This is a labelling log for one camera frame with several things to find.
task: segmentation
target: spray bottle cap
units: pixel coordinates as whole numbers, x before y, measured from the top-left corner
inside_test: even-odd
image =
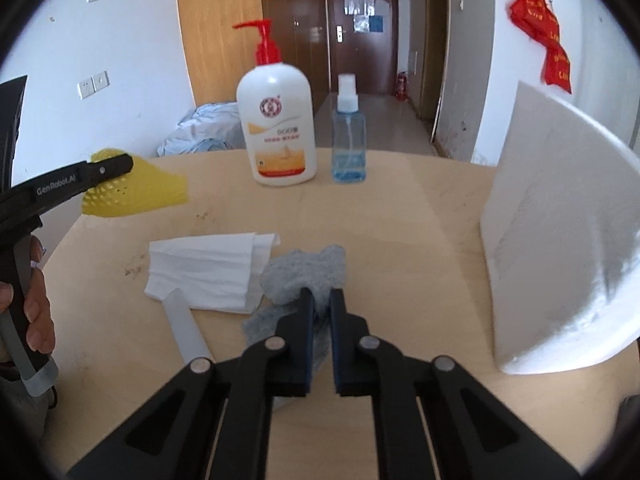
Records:
[[[353,114],[358,111],[355,74],[338,76],[338,111],[343,114]]]
[[[255,62],[258,65],[270,65],[282,62],[280,49],[271,39],[271,20],[257,20],[255,22],[238,23],[234,28],[257,27],[262,41],[255,51]]]

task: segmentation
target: wooden table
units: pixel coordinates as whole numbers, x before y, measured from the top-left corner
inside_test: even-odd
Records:
[[[407,355],[455,357],[578,468],[607,441],[618,404],[640,391],[634,346],[601,365],[507,376],[492,360],[492,310],[479,217],[494,170],[434,157],[370,152],[367,180],[338,186],[330,152],[319,174],[287,188],[251,176],[245,152],[172,156],[191,202],[130,218],[82,217],[46,265],[58,333],[60,404],[47,452],[69,468],[182,367],[162,306],[143,294],[152,240],[276,232],[274,254],[347,251],[348,309]],[[244,316],[196,312],[217,360],[244,348]],[[273,417],[268,477],[377,477],[370,403],[334,394],[331,365],[312,393]]]

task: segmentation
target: gray floor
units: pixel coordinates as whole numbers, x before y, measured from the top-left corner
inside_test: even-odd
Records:
[[[336,95],[324,102],[316,115],[316,145],[331,147],[331,116]],[[437,156],[430,143],[431,126],[415,116],[409,103],[392,96],[360,96],[360,111],[367,118],[367,148],[386,152]]]

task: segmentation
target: red hanging banner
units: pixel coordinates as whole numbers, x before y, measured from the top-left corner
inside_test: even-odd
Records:
[[[546,47],[544,81],[571,91],[571,62],[560,45],[560,24],[545,0],[516,0],[509,7],[511,21]]]

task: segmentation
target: red pump nozzle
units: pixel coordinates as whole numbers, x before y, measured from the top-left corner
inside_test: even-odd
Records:
[[[270,65],[282,62],[280,49],[271,39],[271,20],[257,20],[255,22],[238,23],[234,28],[257,27],[262,41],[258,43],[255,51],[255,62],[258,65]]]

